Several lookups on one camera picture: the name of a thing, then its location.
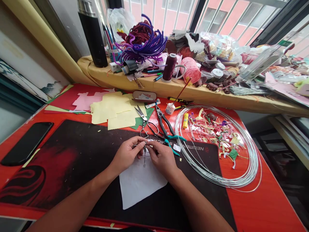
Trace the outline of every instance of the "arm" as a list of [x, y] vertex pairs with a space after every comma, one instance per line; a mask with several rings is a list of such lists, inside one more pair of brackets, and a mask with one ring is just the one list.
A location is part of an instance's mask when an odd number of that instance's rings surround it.
[[156, 168], [164, 175], [180, 196], [193, 231], [233, 231], [216, 208], [176, 166], [173, 151], [170, 147], [156, 141], [147, 142], [146, 147]]
[[137, 158], [143, 155], [147, 141], [136, 136], [122, 143], [111, 164], [94, 179], [65, 198], [43, 217], [36, 221], [27, 232], [75, 232], [79, 231], [94, 205], [110, 183]]

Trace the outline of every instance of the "red desk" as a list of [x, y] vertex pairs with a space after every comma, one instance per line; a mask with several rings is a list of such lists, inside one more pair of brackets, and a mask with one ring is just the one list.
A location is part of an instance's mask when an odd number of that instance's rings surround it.
[[[167, 99], [161, 99], [161, 105], [159, 106], [162, 110], [165, 108], [167, 102]], [[241, 126], [243, 126], [243, 128], [245, 128], [238, 115], [233, 110], [227, 110], [223, 108], [219, 109], [233, 117]], [[166, 114], [167, 119], [171, 122], [172, 125], [174, 124], [176, 116], [177, 111], [172, 116]], [[43, 110], [41, 110], [0, 145], [0, 159], [2, 159], [9, 152], [9, 150], [34, 123], [44, 121], [54, 123], [52, 129], [40, 144], [40, 148], [65, 119], [91, 123], [91, 115], [76, 115], [73, 113], [44, 114]], [[157, 124], [158, 120], [155, 111], [152, 114], [150, 121]], [[243, 193], [233, 189], [227, 189], [238, 231], [306, 231], [279, 184], [277, 183], [275, 177], [264, 161], [263, 157], [261, 154], [259, 154], [259, 156], [262, 160], [262, 180], [258, 189], [251, 193]], [[243, 174], [244, 170], [246, 170], [247, 163], [248, 160], [246, 159], [238, 159], [237, 170], [233, 170], [231, 168], [231, 160], [221, 159], [220, 167], [223, 177], [239, 177]], [[19, 169], [19, 166], [5, 167], [0, 165], [0, 188], [2, 188]], [[260, 170], [261, 169], [259, 168], [256, 179], [250, 185], [242, 188], [241, 190], [248, 191], [255, 188], [260, 178]], [[0, 216], [3, 217], [37, 220], [44, 213], [44, 211], [39, 211], [37, 209], [29, 209], [16, 205], [0, 203]], [[86, 220], [85, 224], [92, 226], [110, 227], [112, 222], [113, 221], [110, 220], [98, 221], [94, 220], [93, 218], [89, 218]], [[124, 228], [126, 227], [126, 224], [116, 223], [114, 227]]]

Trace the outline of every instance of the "human hand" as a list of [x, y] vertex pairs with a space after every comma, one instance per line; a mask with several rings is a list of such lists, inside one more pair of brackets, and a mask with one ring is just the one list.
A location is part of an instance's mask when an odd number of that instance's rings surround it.
[[145, 142], [148, 142], [148, 140], [140, 136], [135, 136], [124, 141], [116, 152], [113, 161], [110, 163], [113, 170], [120, 174], [133, 163], [136, 156], [138, 159], [141, 159]]
[[179, 171], [172, 149], [169, 146], [160, 144], [157, 141], [147, 142], [146, 147], [149, 151], [154, 166], [170, 182]]

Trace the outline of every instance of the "pliers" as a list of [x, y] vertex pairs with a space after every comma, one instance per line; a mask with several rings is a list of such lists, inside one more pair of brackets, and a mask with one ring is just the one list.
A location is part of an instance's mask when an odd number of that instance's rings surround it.
[[189, 105], [190, 103], [193, 102], [193, 101], [185, 101], [183, 99], [175, 99], [175, 98], [172, 98], [172, 97], [168, 97], [167, 99], [171, 100], [171, 101], [175, 101], [176, 100], [177, 102], [182, 103], [182, 105], [176, 107], [175, 110], [179, 110], [179, 109], [185, 108], [187, 105]]
[[[155, 105], [155, 108], [157, 110], [157, 114], [158, 114], [158, 118], [159, 118], [159, 123], [160, 123], [160, 126], [161, 126], [161, 129], [163, 131], [163, 135], [164, 137], [158, 135], [158, 134], [154, 134], [156, 137], [162, 139], [173, 151], [174, 155], [176, 156], [180, 156], [176, 151], [174, 151], [174, 149], [171, 147], [168, 139], [180, 139], [182, 141], [187, 141], [185, 138], [181, 137], [181, 136], [178, 136], [178, 135], [175, 135], [175, 132], [170, 124], [170, 122], [167, 120], [167, 118], [165, 117], [165, 115], [162, 113], [162, 111], [160, 110], [160, 108], [158, 107], [158, 105]], [[163, 126], [163, 123], [162, 123], [162, 119], [166, 122], [166, 124], [168, 125], [168, 128], [170, 129], [170, 132], [172, 134], [171, 135], [167, 135], [167, 132], [166, 130], [164, 129], [164, 126]]]

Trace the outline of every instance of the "dark red thread spool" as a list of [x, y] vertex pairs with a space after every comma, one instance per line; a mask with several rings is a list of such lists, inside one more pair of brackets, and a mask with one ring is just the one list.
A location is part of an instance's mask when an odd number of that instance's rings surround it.
[[169, 83], [172, 81], [172, 74], [173, 74], [176, 62], [177, 62], [176, 54], [174, 53], [169, 54], [166, 59], [166, 63], [165, 63], [167, 66], [165, 66], [164, 68], [161, 81], [165, 83]]

